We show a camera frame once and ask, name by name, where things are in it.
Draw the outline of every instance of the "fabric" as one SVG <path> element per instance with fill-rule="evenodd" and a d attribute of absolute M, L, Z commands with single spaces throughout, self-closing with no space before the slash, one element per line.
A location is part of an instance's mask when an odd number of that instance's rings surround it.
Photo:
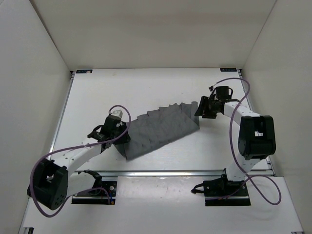
<path fill-rule="evenodd" d="M 115 147 L 127 160 L 132 160 L 191 134 L 199 130 L 197 106 L 194 101 L 148 111 L 131 122 L 130 142 Z"/>

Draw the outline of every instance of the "wall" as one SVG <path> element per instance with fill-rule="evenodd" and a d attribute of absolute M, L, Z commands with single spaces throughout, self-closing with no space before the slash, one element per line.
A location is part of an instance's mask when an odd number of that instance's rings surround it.
<path fill-rule="evenodd" d="M 77 68 L 242 68 L 275 0 L 32 0 Z"/>
<path fill-rule="evenodd" d="M 70 73 L 31 3 L 0 5 L 0 233 L 18 233 L 35 161 L 47 152 Z"/>
<path fill-rule="evenodd" d="M 311 0 L 278 0 L 243 69 L 255 109 L 274 118 L 273 165 L 306 233 L 312 233 L 311 9 Z"/>

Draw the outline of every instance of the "purple cable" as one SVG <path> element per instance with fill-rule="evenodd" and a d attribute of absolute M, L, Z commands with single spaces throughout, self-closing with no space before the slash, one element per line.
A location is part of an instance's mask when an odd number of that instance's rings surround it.
<path fill-rule="evenodd" d="M 90 147 L 90 146 L 95 146 L 95 145 L 101 145 L 101 144 L 104 144 L 104 143 L 111 143 L 111 142 L 114 142 L 116 140 L 118 140 L 119 138 L 121 138 L 124 134 L 126 134 L 126 132 L 128 131 L 129 127 L 130 127 L 130 123 L 131 123 L 131 116 L 130 116 L 130 113 L 129 111 L 121 106 L 121 105 L 115 105 L 113 106 L 112 108 L 109 109 L 109 112 L 114 109 L 115 107 L 121 107 L 122 109 L 124 109 L 128 116 L 129 116 L 129 124 L 127 126 L 127 128 L 125 129 L 125 131 L 120 134 L 119 136 L 117 136 L 116 138 L 114 139 L 111 139 L 111 140 L 107 140 L 107 141 L 102 141 L 102 142 L 97 142 L 97 143 L 92 143 L 92 144 L 86 144 L 86 145 L 78 145 L 78 146 L 72 146 L 72 147 L 68 147 L 68 148 L 64 148 L 64 149 L 59 149 L 59 150 L 55 150 L 55 151 L 52 151 L 52 152 L 49 152 L 47 153 L 46 155 L 42 156 L 34 165 L 32 171 L 31 171 L 31 174 L 30 174 L 30 182 L 29 182 L 29 189 L 30 189 L 30 195 L 34 201 L 34 204 L 35 206 L 37 207 L 37 209 L 39 210 L 39 212 L 44 215 L 45 217 L 47 218 L 52 218 L 54 216 L 56 216 L 60 211 L 61 209 L 63 208 L 63 206 L 65 205 L 66 201 L 69 199 L 66 198 L 63 202 L 63 204 L 60 206 L 60 208 L 54 213 L 54 214 L 47 214 L 46 212 L 43 211 L 43 209 L 41 208 L 41 206 L 39 205 L 38 203 L 38 200 L 36 199 L 36 196 L 35 196 L 35 191 L 34 191 L 34 184 L 33 184 L 33 180 L 34 180 L 34 173 L 35 173 L 35 169 L 38 167 L 39 163 L 41 163 L 42 160 L 44 160 L 46 157 L 50 156 L 50 155 L 53 155 L 53 154 L 56 154 L 56 153 L 59 153 L 59 152 L 63 152 L 63 151 L 68 151 L 68 150 L 76 150 L 76 149 L 81 149 L 81 148 L 84 148 L 84 147 Z M 88 189 L 88 190 L 85 190 L 83 192 L 89 192 L 89 191 L 92 191 L 92 190 L 103 190 L 105 193 L 106 193 L 106 196 L 108 198 L 108 202 L 110 203 L 110 197 L 108 195 L 108 192 L 104 189 L 104 188 L 93 188 L 93 189 Z"/>
<path fill-rule="evenodd" d="M 224 82 L 226 80 L 231 80 L 231 79 L 237 79 L 237 80 L 241 80 L 243 82 L 245 82 L 247 85 L 248 85 L 248 90 L 245 94 L 245 96 L 243 96 L 243 98 L 238 102 L 238 104 L 235 106 L 234 110 L 233 110 L 233 113 L 232 113 L 232 116 L 231 116 L 231 120 L 230 120 L 230 130 L 229 130 L 229 135 L 230 135 L 230 147 L 231 147 L 231 153 L 232 153 L 232 156 L 233 156 L 233 159 L 235 161 L 235 164 L 238 166 L 238 168 L 247 176 L 247 179 L 243 182 L 243 184 L 241 185 L 241 187 L 243 185 L 246 184 L 246 182 L 248 180 L 250 180 L 250 182 L 253 184 L 253 186 L 256 188 L 256 190 L 259 192 L 259 194 L 263 197 L 264 200 L 266 200 L 268 203 L 270 203 L 271 205 L 278 205 L 279 203 L 281 203 L 282 201 L 282 193 L 281 193 L 281 190 L 279 189 L 278 185 L 276 184 L 276 182 L 274 180 L 272 180 L 270 177 L 266 176 L 266 175 L 248 175 L 248 173 L 246 173 L 246 171 L 239 165 L 237 159 L 236 159 L 236 156 L 235 156 L 235 152 L 234 152 L 234 147 L 233 147 L 233 138 L 232 138 L 232 127 L 233 127 L 233 121 L 234 121 L 234 116 L 235 116 L 235 113 L 237 111 L 237 109 L 239 108 L 240 104 L 242 103 L 242 101 L 247 97 L 247 95 L 249 94 L 250 92 L 250 84 L 248 81 L 246 81 L 245 79 L 241 79 L 241 78 L 226 78 L 226 79 L 222 79 L 220 81 L 218 81 L 216 83 L 219 84 L 221 82 Z M 254 181 L 252 180 L 253 177 L 256 177 L 256 176 L 261 176 L 261 177 L 264 177 L 264 178 L 267 178 L 269 179 L 274 185 L 275 187 L 277 188 L 277 191 L 278 191 L 278 195 L 279 195 L 279 199 L 276 203 L 273 203 L 271 201 L 269 201 L 264 195 L 263 193 L 260 191 L 260 189 L 258 188 L 258 186 L 256 186 L 256 184 L 254 183 Z M 236 190 L 234 193 L 230 194 L 230 195 L 227 195 L 227 196 L 221 196 L 221 197 L 212 197 L 212 198 L 208 198 L 206 200 L 215 200 L 215 199 L 224 199 L 224 198 L 229 198 L 230 196 L 234 195 L 235 193 L 237 193 L 238 190 Z"/>

